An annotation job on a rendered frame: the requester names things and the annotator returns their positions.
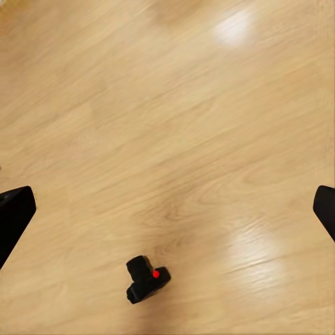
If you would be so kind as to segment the digital camera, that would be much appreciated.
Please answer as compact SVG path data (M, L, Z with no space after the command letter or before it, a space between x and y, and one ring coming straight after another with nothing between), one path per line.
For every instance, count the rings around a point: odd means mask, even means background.
M127 271L134 283L127 289L128 300L139 303L168 283L170 276L164 267L155 268L151 273L142 255L135 256L126 263Z

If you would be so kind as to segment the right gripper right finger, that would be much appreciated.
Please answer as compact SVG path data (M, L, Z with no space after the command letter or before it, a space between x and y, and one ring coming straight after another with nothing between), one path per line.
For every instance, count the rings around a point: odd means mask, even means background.
M318 187L313 211L335 242L335 188L324 185Z

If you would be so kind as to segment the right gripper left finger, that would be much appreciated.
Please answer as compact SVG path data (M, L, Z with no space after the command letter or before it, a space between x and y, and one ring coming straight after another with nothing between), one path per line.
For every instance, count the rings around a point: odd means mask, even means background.
M35 212L36 203L30 186L0 193L0 269Z

